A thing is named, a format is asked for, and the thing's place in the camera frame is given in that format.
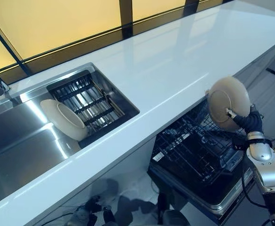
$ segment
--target floor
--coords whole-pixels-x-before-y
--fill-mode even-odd
[[[270,66],[275,71],[275,61]],[[264,116],[263,129],[265,135],[275,138],[275,75],[268,71],[261,73],[248,87],[252,103],[255,103]],[[249,192],[249,196],[258,203],[263,203],[256,186]],[[148,175],[140,178],[133,187],[124,191],[111,203],[112,212],[119,226],[151,225],[157,223],[158,188]],[[208,217],[197,208],[175,195],[173,207],[181,210],[191,226],[215,226]],[[96,214],[96,225],[104,224],[102,213]],[[49,225],[63,225],[69,216],[53,221]],[[260,226],[268,219],[265,209],[253,206],[244,199],[232,214],[225,226]]]

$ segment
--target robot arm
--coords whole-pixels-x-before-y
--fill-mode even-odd
[[[247,133],[246,156],[269,210],[270,221],[275,226],[275,151],[263,134],[260,114],[253,105],[247,117],[239,116],[229,109],[227,114]]]

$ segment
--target black wire rack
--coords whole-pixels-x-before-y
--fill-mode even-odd
[[[125,114],[93,82],[90,74],[49,90],[68,106],[93,134]]]
[[[204,100],[156,137],[152,158],[166,157],[198,182],[211,184],[242,155],[232,148],[232,138],[243,132],[226,132],[213,123]]]

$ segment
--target dishwasher rack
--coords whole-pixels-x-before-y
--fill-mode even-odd
[[[124,116],[124,112],[92,80],[89,73],[49,90],[68,106],[93,134]]]
[[[209,185],[241,161],[242,152],[232,148],[236,136],[244,136],[243,131],[226,132],[215,125],[204,100],[157,135],[152,159],[165,157],[194,183]]]

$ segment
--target dishwasher label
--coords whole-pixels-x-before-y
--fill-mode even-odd
[[[157,155],[155,155],[155,156],[153,157],[153,159],[154,159],[155,161],[159,161],[159,160],[161,160],[163,157],[164,157],[164,154],[162,154],[162,152],[159,152]]]

